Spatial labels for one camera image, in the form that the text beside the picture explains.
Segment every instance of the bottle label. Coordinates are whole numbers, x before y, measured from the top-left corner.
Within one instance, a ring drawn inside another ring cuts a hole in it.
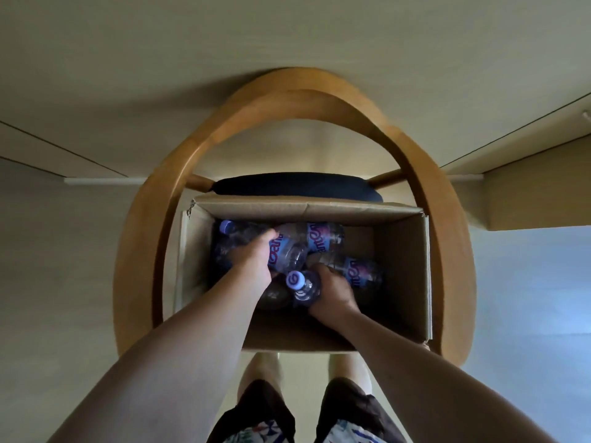
[[[356,258],[344,260],[344,277],[354,288],[363,288],[371,279],[368,267]]]
[[[308,222],[308,249],[310,252],[328,252],[330,227],[328,222]]]
[[[279,234],[277,238],[269,241],[269,266],[272,269],[276,269],[277,261],[279,260],[279,254],[285,248],[285,245],[290,241],[289,237]]]

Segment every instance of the purple bottle cap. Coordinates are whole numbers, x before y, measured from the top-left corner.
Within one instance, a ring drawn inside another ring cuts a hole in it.
[[[222,221],[222,223],[220,224],[220,232],[223,234],[226,234],[226,229],[228,227],[228,225],[230,225],[232,223],[232,221],[229,221],[228,219],[225,219]]]
[[[303,273],[298,272],[297,270],[292,270],[290,273],[287,274],[285,278],[285,284],[288,288],[293,290],[299,290],[304,287],[306,282],[306,277]]]

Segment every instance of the curved wooden backrest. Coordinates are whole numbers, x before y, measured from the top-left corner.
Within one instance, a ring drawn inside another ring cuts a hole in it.
[[[181,192],[187,184],[200,191],[211,186],[210,180],[192,175],[199,157],[241,130],[292,118],[354,130],[382,145],[398,162],[417,205],[430,216],[431,348],[462,364],[474,334],[476,278],[468,224],[456,193],[425,151],[390,125],[372,101],[336,75],[314,68],[273,71],[240,88],[140,187],[125,220],[115,263],[113,306],[119,354],[162,323],[164,255]],[[401,173],[393,180],[399,181]],[[375,183],[387,184],[379,177]]]

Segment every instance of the black seat cushion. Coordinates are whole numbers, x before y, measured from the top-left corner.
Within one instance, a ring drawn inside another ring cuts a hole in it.
[[[382,196],[359,177],[321,172],[270,172],[241,175],[215,182],[216,194],[243,196],[306,196],[383,202]]]

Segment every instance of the forearm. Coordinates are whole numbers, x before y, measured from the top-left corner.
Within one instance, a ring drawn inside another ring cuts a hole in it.
[[[358,312],[336,329],[365,359],[416,443],[552,442],[503,397]]]
[[[234,267],[138,342],[51,441],[204,441],[266,287],[249,274]]]

